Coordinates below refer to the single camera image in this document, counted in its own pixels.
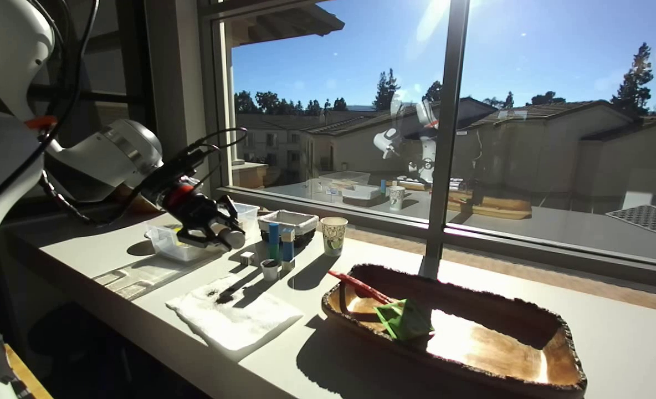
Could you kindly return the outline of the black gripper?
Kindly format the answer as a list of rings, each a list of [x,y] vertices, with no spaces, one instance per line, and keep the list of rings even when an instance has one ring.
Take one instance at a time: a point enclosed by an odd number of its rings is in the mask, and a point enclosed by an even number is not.
[[[234,227],[234,212],[201,190],[194,162],[169,162],[153,171],[147,196],[183,224],[179,237],[223,237]]]

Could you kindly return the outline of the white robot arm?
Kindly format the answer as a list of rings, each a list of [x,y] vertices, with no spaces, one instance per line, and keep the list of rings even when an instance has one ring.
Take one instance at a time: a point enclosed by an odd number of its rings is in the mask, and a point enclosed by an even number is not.
[[[28,90],[54,48],[55,27],[35,0],[0,0],[0,224],[45,174],[45,153],[112,188],[166,169],[157,139],[131,119],[72,147],[61,146],[54,130],[33,136]],[[14,380],[0,337],[0,399],[18,399]]]

